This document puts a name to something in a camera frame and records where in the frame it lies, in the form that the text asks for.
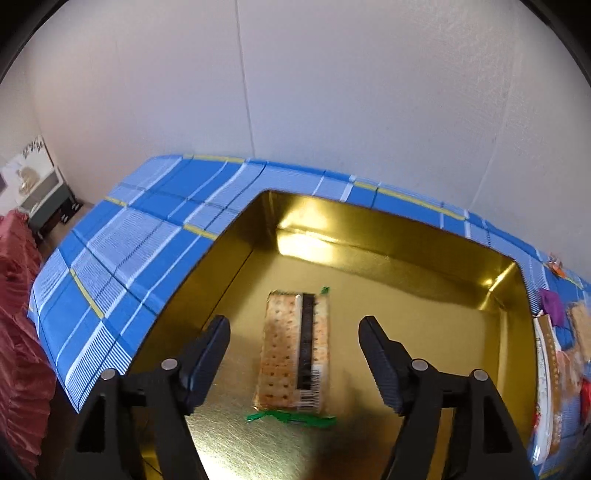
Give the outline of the long brown white snack bar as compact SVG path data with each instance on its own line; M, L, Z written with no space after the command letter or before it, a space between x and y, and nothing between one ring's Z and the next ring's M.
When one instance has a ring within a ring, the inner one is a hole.
M562 438L562 400L559 364L550 316L543 311L533 319L537 355L537 401L532 463L542 466L557 454Z

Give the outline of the red ruffled fabric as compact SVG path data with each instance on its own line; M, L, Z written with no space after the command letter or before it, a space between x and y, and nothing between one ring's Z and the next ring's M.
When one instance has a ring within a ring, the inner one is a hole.
M1 217L1 436L33 475L47 431L56 377L28 318L41 255L28 217Z

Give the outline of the gold tin box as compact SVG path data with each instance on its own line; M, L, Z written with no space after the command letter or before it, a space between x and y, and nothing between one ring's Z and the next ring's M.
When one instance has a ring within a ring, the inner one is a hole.
M247 420L273 291L329 294L331 429ZM402 421L359 345L368 315L443 372L486 371L521 439L530 438L537 373L525 282L513 259L476 241L366 207L264 192L193 263L131 371L180 354L216 315L230 322L228 350L187 420L212 479L380 477Z

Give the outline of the rice cracker clear pack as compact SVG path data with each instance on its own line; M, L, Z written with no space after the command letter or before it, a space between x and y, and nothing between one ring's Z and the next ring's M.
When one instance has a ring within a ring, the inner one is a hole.
M591 319L583 301L571 303L568 314L576 334L576 342L585 363L591 361Z

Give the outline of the purple snack pouch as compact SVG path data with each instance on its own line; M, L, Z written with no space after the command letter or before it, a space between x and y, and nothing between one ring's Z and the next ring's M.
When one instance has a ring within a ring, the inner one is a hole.
M542 310L550 316L551 322L556 327L565 327L566 312L560 296L551 290L539 290Z

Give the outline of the cracker pack with green ends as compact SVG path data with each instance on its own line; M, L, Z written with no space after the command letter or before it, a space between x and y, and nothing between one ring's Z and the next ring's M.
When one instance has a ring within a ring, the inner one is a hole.
M329 288L317 294L270 292L263 346L247 422L273 418L283 424L327 429L329 396Z

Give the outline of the small red candy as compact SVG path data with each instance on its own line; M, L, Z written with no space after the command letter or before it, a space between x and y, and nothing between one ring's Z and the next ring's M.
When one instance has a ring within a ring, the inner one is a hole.
M584 378L580 389L580 422L582 425L590 423L591 413L591 382Z

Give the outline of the round pastry brown packet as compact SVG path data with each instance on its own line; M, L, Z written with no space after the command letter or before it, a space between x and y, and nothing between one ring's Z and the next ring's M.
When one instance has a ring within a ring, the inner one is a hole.
M583 357L578 347L560 350L556 353L559 385L563 399L580 394L582 384Z

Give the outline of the white cabinet with picture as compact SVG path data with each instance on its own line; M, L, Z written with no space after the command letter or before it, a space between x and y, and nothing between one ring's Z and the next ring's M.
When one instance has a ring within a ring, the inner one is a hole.
M50 157L42 136L1 166L1 214L24 214L38 243L57 222L67 224L81 206Z

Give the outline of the blue plaid tablecloth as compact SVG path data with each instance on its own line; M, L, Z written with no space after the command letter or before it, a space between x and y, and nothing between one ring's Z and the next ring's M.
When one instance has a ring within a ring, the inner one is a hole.
M264 192L322 198L401 216L470 239L513 259L533 319L539 290L566 307L590 306L590 285L556 277L549 256L465 209L330 170L263 160L169 155L147 160L66 235L36 278L29 306L41 344L71 405L81 409L102 371L131 363L175 291L217 237ZM584 437L577 396L562 400L557 454L534 466L554 479Z

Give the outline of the orange-ended clear candy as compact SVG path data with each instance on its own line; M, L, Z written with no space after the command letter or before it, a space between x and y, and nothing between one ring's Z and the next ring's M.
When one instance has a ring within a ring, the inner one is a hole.
M550 255L548 261L546 262L546 266L549 270L558 278L567 278L567 273L564 270L562 261L554 255Z

